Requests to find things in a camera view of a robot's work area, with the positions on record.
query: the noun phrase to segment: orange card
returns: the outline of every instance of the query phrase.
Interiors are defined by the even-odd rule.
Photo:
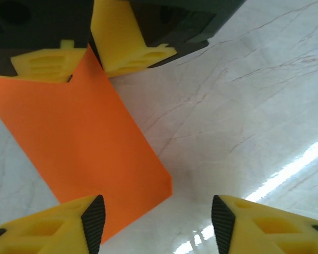
[[[172,194],[90,48],[69,83],[0,78],[0,118],[61,203],[104,196],[103,241]]]

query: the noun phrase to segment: marble surface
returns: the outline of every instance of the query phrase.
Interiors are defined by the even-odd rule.
[[[100,253],[217,253],[214,194],[318,219],[318,1],[247,0],[209,48],[112,82],[174,195]],[[56,204],[0,121],[0,223]]]

